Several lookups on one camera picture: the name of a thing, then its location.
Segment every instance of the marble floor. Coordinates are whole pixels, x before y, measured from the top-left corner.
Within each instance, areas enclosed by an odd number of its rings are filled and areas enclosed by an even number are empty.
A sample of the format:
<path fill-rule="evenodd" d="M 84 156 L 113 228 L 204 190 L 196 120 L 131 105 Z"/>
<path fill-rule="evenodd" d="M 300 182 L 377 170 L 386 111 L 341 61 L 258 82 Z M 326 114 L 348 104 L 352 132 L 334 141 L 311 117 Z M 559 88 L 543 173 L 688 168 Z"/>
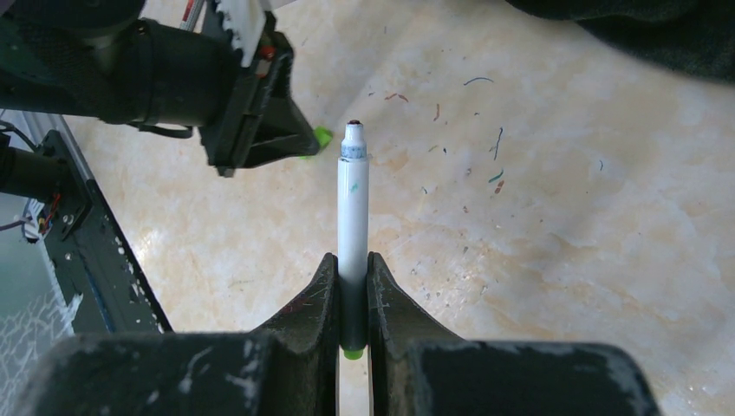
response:
<path fill-rule="evenodd" d="M 146 16 L 178 25 L 184 5 L 150 0 Z M 735 408 L 733 88 L 501 1 L 299 0 L 276 15 L 312 124 L 365 124 L 370 247 L 440 322 L 609 342 L 666 414 Z M 479 76 L 492 81 L 464 85 Z M 336 248 L 338 146 L 221 179 L 198 139 L 68 123 L 179 331 L 254 328 Z M 342 413 L 366 414 L 366 362 L 341 370 Z"/>

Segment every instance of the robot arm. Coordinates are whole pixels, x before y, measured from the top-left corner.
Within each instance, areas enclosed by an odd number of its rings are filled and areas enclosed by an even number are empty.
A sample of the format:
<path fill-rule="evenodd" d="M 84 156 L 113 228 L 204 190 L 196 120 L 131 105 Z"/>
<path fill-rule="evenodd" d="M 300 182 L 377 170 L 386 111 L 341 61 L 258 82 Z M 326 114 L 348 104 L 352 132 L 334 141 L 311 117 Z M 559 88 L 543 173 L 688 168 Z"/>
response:
<path fill-rule="evenodd" d="M 318 152 L 290 97 L 293 49 L 259 0 L 208 0 L 200 34 L 139 19 L 144 2 L 16 0 L 0 18 L 0 107 L 197 127 L 223 176 Z"/>

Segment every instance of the marker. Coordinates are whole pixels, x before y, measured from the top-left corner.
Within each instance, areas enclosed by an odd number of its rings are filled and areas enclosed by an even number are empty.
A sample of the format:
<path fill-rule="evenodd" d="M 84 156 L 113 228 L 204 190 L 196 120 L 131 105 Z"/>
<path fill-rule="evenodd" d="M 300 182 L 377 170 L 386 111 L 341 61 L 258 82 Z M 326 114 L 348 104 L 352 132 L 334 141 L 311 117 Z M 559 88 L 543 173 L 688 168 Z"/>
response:
<path fill-rule="evenodd" d="M 186 10 L 184 10 L 184 17 L 181 18 L 179 29 L 193 32 L 194 27 L 197 26 L 197 20 L 199 20 L 199 14 L 202 12 L 204 5 L 205 0 L 189 0 L 189 3 L 186 4 Z"/>
<path fill-rule="evenodd" d="M 368 343 L 368 146 L 362 124 L 345 127 L 337 166 L 337 273 L 341 293 L 340 345 L 357 360 Z"/>

